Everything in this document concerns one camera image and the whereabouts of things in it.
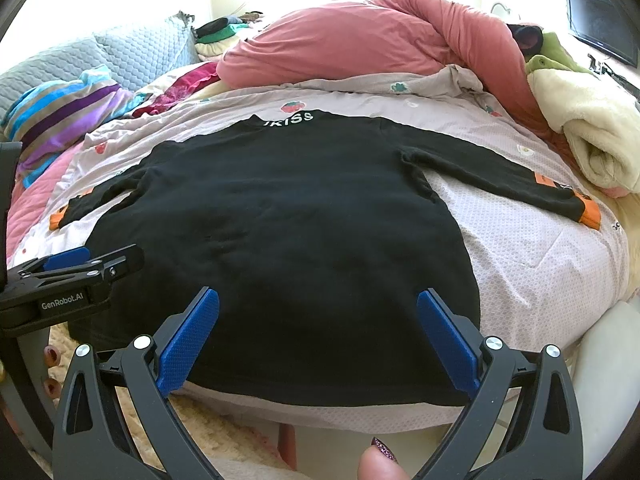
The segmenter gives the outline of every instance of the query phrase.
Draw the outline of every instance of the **light blue quilted headboard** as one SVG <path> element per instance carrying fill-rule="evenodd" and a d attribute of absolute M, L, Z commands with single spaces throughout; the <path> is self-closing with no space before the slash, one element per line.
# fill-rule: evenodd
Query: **light blue quilted headboard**
<path fill-rule="evenodd" d="M 45 81 L 76 79 L 103 63 L 132 91 L 169 70 L 197 63 L 192 22 L 193 16 L 179 12 L 160 22 L 110 28 L 44 50 L 0 74 L 0 118 L 28 89 Z"/>

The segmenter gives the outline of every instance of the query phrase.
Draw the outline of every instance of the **purple stripe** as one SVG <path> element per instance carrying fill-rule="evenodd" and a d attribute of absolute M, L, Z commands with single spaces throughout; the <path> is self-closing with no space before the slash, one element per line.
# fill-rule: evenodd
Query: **purple stripe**
<path fill-rule="evenodd" d="M 68 124 L 64 129 L 47 139 L 41 146 L 38 146 L 33 153 L 29 154 L 26 160 L 20 163 L 19 171 L 33 170 L 34 166 L 39 165 L 43 156 L 62 152 L 80 137 L 94 131 L 113 108 L 113 97 L 115 96 L 108 97 L 102 105 L 95 106 L 94 110 L 81 114 L 76 121 Z"/>
<path fill-rule="evenodd" d="M 94 93 L 89 94 L 87 97 L 75 99 L 74 101 L 58 108 L 51 115 L 45 117 L 39 123 L 34 124 L 34 126 L 22 136 L 20 139 L 22 141 L 22 148 L 26 148 L 35 139 L 37 139 L 40 134 L 47 131 L 50 127 L 55 126 L 60 121 L 66 119 L 69 115 L 97 103 L 100 99 L 118 90 L 118 88 L 120 88 L 120 85 L 117 83 L 115 85 L 105 86 L 104 88 L 100 88 Z"/>

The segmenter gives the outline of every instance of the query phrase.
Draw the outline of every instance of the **green plush fabric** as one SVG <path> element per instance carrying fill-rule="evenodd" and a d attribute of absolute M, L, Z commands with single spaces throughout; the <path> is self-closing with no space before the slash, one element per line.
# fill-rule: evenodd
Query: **green plush fabric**
<path fill-rule="evenodd" d="M 239 28 L 249 28 L 249 25 L 246 23 L 232 23 L 213 34 L 200 38 L 196 43 L 216 43 L 217 41 L 226 40 L 226 38 L 234 36 Z"/>
<path fill-rule="evenodd" d="M 526 58 L 526 72 L 530 74 L 541 68 L 555 68 L 556 70 L 571 70 L 572 72 L 585 72 L 590 70 L 574 61 L 574 58 L 564 49 L 554 32 L 543 32 L 544 40 L 540 54 Z"/>

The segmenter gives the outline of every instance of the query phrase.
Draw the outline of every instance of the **tv screen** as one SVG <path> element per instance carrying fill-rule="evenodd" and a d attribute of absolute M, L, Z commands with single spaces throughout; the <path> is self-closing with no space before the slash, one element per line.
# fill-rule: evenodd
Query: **tv screen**
<path fill-rule="evenodd" d="M 566 0 L 569 30 L 579 40 L 638 66 L 638 45 L 609 0 Z"/>

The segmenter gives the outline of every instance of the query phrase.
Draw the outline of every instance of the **stack of folded clothes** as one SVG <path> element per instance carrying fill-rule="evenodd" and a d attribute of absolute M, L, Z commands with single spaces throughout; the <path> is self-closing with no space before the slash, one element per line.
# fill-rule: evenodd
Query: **stack of folded clothes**
<path fill-rule="evenodd" d="M 255 25 L 262 17 L 263 14 L 257 11 L 242 16 L 223 16 L 196 29 L 198 57 L 202 61 L 219 60 L 239 41 L 254 37 L 259 32 Z"/>

